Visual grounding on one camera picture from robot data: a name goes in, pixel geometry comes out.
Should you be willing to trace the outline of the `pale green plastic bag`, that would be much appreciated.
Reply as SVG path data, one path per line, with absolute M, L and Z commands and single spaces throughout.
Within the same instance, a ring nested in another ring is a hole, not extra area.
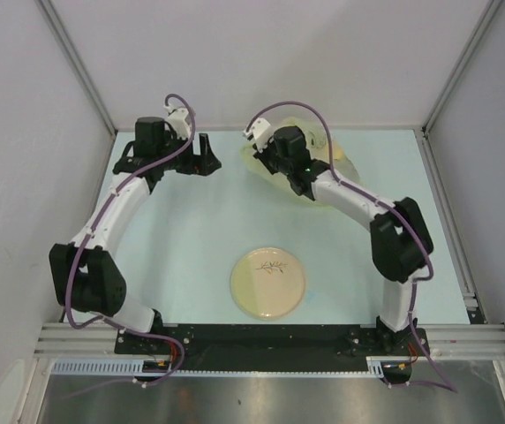
M 321 124 L 304 120 L 299 117 L 287 117 L 280 121 L 277 125 L 273 125 L 273 127 L 276 130 L 280 127 L 293 125 L 298 126 L 304 133 L 306 145 L 311 154 L 311 158 L 316 161 L 313 167 L 311 167 L 311 177 L 309 177 L 308 182 L 314 183 L 316 181 L 315 178 L 318 178 L 318 182 L 322 180 L 325 183 L 330 183 L 332 186 L 339 187 L 340 185 L 331 175 L 330 169 L 323 168 L 323 163 L 326 165 L 332 163 L 335 172 L 342 180 L 349 179 L 352 184 L 361 186 L 360 176 L 354 163 L 344 153 L 335 138 L 331 138 L 331 142 L 328 142 L 327 134 Z M 246 140 L 246 143 L 240 149 L 240 156 L 246 168 L 251 173 L 255 174 L 259 178 L 262 178 L 265 182 L 271 184 L 281 192 L 286 193 L 288 197 L 295 198 L 297 203 L 302 202 L 304 204 L 330 208 L 327 203 L 321 202 L 319 199 L 313 201 L 305 195 L 297 195 L 292 189 L 290 181 L 286 176 L 281 173 L 271 175 L 260 163 L 260 161 L 253 157 L 253 154 L 253 144 Z

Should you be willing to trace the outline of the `pink ceramic plate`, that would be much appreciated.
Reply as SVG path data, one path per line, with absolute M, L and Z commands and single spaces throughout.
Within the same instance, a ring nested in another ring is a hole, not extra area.
M 230 274 L 230 293 L 245 314 L 275 321 L 290 314 L 305 296 L 302 263 L 289 252 L 262 247 L 245 254 Z

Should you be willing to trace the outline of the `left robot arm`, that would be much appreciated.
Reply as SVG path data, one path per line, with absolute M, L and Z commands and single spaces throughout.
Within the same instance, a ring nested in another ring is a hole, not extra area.
M 112 326 L 134 332 L 144 352 L 159 351 L 165 342 L 161 314 L 131 297 L 115 254 L 141 205 L 168 171 L 206 177 L 221 168 L 208 136 L 196 133 L 187 108 L 167 117 L 140 117 L 112 169 L 109 189 L 82 230 L 67 244 L 49 251 L 58 303 L 71 326 L 75 312 L 88 313 Z

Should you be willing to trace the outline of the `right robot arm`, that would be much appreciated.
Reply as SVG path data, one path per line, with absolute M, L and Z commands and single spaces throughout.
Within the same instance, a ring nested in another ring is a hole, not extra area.
M 417 334 L 417 285 L 433 278 L 433 241 L 417 202 L 384 199 L 345 178 L 331 160 L 311 155 L 297 126 L 274 128 L 259 119 L 244 136 L 253 158 L 284 176 L 294 194 L 337 209 L 369 232 L 373 265 L 384 278 L 377 343 L 398 354 Z

